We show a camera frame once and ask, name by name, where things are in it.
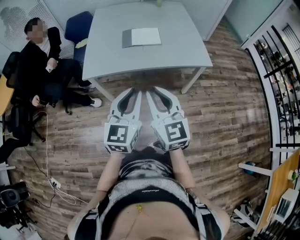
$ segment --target notebook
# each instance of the notebook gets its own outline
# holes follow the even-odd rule
[[[146,45],[161,45],[158,28],[138,28],[123,31],[123,48]]]

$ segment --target yellow item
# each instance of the yellow item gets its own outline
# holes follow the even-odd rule
[[[88,39],[86,38],[86,39],[82,40],[81,42],[77,43],[75,48],[84,47],[84,46],[86,46],[87,43],[88,43]]]
[[[138,210],[138,212],[141,212],[142,209],[143,209],[143,207],[142,207],[141,205],[137,205],[137,206],[136,206],[136,209]]]
[[[6,86],[6,77],[2,74],[0,79],[0,116],[5,113],[13,93],[14,89]]]

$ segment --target white table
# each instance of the white table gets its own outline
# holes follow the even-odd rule
[[[158,28],[161,45],[122,48],[122,32]],[[83,76],[109,100],[114,97],[97,77],[158,68],[196,68],[182,88],[186,93],[206,67],[205,45],[181,2],[131,2],[97,9],[86,47]]]

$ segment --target white cable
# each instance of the white cable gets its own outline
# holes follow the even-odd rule
[[[55,189],[55,187],[53,187],[53,185],[52,185],[52,183],[51,183],[51,181],[49,179],[49,171],[48,171],[48,114],[45,111],[39,111],[36,115],[33,116],[33,118],[35,116],[37,116],[39,113],[46,113],[46,115],[47,115],[47,128],[46,128],[46,167],[47,167],[47,179],[48,179],[48,182],[49,182],[50,186],[52,187],[52,189],[56,192],[56,194],[58,196],[60,196],[64,201],[66,201],[67,203],[69,203],[71,205],[76,205],[76,199],[78,199],[78,200],[80,200],[80,201],[88,204],[87,202],[85,202],[84,200],[81,200],[78,197],[75,197],[75,196],[73,196],[71,194],[65,193],[65,192],[61,191],[59,188]],[[65,195],[67,195],[67,196],[70,196],[71,198],[74,199],[75,203],[71,203],[68,200],[64,199],[59,193],[63,193]]]
[[[70,197],[72,197],[72,198],[76,198],[76,199],[80,200],[81,202],[84,202],[84,203],[88,204],[87,202],[85,202],[84,200],[81,200],[81,199],[78,198],[78,197],[75,197],[75,196],[73,196],[73,195],[70,195],[70,194],[68,194],[68,193],[65,193],[65,192],[61,191],[57,186],[56,186],[56,188],[57,188],[57,190],[58,190],[60,193],[64,193],[65,195],[68,195],[68,196],[70,196]]]
[[[7,135],[10,135],[10,134],[12,134],[13,132],[11,132],[11,133],[8,133],[8,134],[3,134],[3,136],[7,136]]]

